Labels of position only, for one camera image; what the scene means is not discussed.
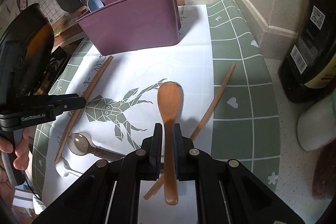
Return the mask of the person left hand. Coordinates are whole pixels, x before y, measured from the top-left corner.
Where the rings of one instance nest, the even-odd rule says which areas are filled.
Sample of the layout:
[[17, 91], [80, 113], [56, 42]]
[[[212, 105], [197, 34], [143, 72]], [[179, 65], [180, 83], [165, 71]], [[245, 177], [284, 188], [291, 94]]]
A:
[[14, 160], [13, 166], [18, 170], [26, 170], [29, 165], [29, 129], [23, 130], [22, 140], [15, 145], [15, 149], [8, 140], [1, 138], [1, 152], [14, 152], [17, 158]]

